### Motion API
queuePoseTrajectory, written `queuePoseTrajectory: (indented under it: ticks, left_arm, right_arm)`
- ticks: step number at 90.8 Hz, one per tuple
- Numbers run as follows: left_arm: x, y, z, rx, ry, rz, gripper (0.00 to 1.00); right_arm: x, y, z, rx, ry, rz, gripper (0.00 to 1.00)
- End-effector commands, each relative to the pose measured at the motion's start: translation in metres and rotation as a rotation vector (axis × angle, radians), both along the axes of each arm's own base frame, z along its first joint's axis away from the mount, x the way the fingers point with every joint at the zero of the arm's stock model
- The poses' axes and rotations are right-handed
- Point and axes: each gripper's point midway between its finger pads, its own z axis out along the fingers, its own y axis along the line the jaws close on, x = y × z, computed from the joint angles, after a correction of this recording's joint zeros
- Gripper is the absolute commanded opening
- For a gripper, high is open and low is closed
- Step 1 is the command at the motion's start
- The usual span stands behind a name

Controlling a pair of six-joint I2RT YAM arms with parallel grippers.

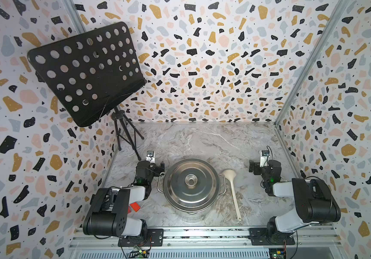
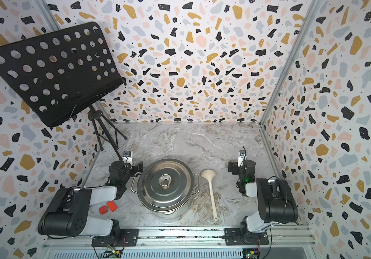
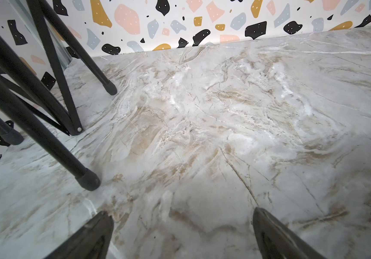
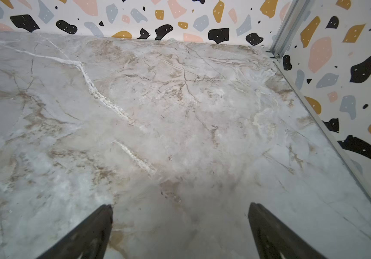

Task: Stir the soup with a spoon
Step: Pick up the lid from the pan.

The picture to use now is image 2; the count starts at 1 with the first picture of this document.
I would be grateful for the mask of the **cream plastic ladle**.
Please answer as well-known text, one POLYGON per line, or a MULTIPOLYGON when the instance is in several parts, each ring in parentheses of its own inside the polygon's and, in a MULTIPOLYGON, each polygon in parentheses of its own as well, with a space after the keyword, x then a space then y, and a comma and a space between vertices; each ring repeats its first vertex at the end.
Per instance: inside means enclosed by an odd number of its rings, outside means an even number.
POLYGON ((216 204, 215 204, 215 200, 214 200, 214 191, 213 191, 213 185, 212 185, 212 180, 216 176, 216 173, 212 169, 205 169, 200 175, 209 184, 209 191, 210 191, 210 199, 211 199, 211 206, 212 206, 212 212, 213 212, 213 219, 214 219, 214 221, 218 221, 218 214, 217 214, 217 208, 216 208, 216 204))

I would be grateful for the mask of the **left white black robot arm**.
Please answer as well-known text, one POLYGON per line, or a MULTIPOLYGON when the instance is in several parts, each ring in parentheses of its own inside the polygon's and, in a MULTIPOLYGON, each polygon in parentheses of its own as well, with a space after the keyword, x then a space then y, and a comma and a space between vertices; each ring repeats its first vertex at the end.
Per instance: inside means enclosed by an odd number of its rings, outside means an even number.
POLYGON ((134 247, 138 229, 122 229, 118 220, 101 219, 89 215, 89 209, 105 204, 101 213, 117 209, 116 200, 127 190, 128 180, 143 171, 143 162, 134 166, 121 160, 111 163, 109 177, 99 187, 60 188, 38 223, 38 233, 51 239, 91 236, 92 247, 134 247))

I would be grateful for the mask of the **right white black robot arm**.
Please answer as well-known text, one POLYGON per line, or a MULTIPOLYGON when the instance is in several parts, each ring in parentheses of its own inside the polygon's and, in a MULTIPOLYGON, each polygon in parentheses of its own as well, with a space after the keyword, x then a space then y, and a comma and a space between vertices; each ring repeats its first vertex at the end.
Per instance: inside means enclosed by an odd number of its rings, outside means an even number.
POLYGON ((238 228, 224 229, 227 246, 268 245, 271 236, 267 231, 274 225, 296 223, 299 213, 287 180, 257 178, 252 160, 229 162, 228 172, 238 176, 240 194, 257 199, 258 210, 244 217, 238 228))

